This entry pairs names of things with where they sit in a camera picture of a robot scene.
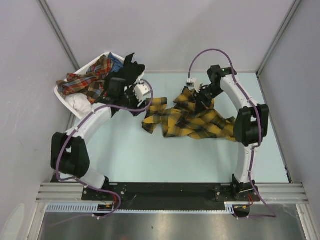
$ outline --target blue cloth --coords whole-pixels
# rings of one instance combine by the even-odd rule
[[[111,52],[109,53],[108,58],[113,60],[113,67],[110,73],[113,73],[113,72],[117,73],[120,69],[124,67],[124,64],[118,58],[113,56]]]

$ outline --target clothes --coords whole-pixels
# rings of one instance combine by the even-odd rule
[[[113,66],[114,60],[102,55],[95,64],[89,67],[86,74],[68,73],[66,75],[67,82],[63,80],[57,81],[59,91],[66,96],[75,93],[85,94],[90,103],[93,104],[104,91],[104,79],[108,76]]]
[[[136,61],[132,63],[133,57],[134,53],[126,56],[123,62],[123,68],[118,72],[111,72],[108,74],[105,79],[104,89],[108,89],[109,80],[112,78],[125,79],[126,86],[131,86],[137,81],[138,77],[145,71],[146,66],[138,64]]]
[[[124,67],[124,64],[115,56],[113,56],[112,52],[109,53],[108,58],[113,60],[113,67],[110,71],[110,73],[117,73],[119,72],[120,69],[122,69]]]
[[[174,108],[166,109],[167,98],[154,98],[147,110],[142,128],[153,133],[157,124],[162,124],[165,138],[189,136],[193,139],[226,138],[236,141],[234,137],[235,118],[224,119],[215,109],[215,100],[209,109],[195,115],[196,101],[193,90],[185,87],[182,94],[173,102]]]
[[[74,108],[82,117],[92,111],[92,105],[87,96],[82,93],[74,93],[66,96],[65,101]]]

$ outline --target yellow and black plaid shirt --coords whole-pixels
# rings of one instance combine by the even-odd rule
[[[215,100],[209,109],[195,115],[196,101],[193,90],[185,87],[182,94],[173,102],[174,108],[167,108],[167,98],[154,98],[146,116],[142,121],[142,128],[153,133],[157,124],[162,124],[165,138],[189,136],[193,139],[226,138],[236,141],[234,137],[235,118],[224,119],[214,110]]]

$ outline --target white wall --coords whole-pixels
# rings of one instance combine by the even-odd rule
[[[320,1],[304,0],[262,72],[293,180],[303,182],[320,224]]]
[[[226,51],[237,71],[256,72],[293,0],[47,0],[75,58],[84,66],[113,51],[147,72],[186,72],[208,48]],[[226,65],[207,53],[194,65]]]
[[[51,137],[69,118],[55,81],[74,70],[37,1],[0,1],[0,23],[0,233],[23,203],[21,239],[40,183],[52,174]]]

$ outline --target laundry basket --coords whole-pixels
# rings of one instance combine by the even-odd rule
[[[81,74],[84,75],[86,74],[87,70],[93,65],[95,64],[102,55],[106,55],[108,56],[110,52],[105,52],[103,54],[101,54],[100,56],[98,56],[96,59],[92,60],[91,62],[89,62],[87,65],[85,65],[84,67],[80,68],[78,71],[75,72],[75,74]],[[112,55],[114,57],[116,57],[117,59],[119,59],[121,62],[124,62],[124,58],[112,53]],[[144,75],[144,73],[142,73],[138,78],[142,78]],[[63,103],[63,105],[66,106],[67,109],[69,109],[78,119],[81,119],[82,116],[69,104],[66,102],[66,95],[64,95],[62,92],[59,91],[58,86],[55,86],[54,88],[54,94],[56,95],[56,97]]]

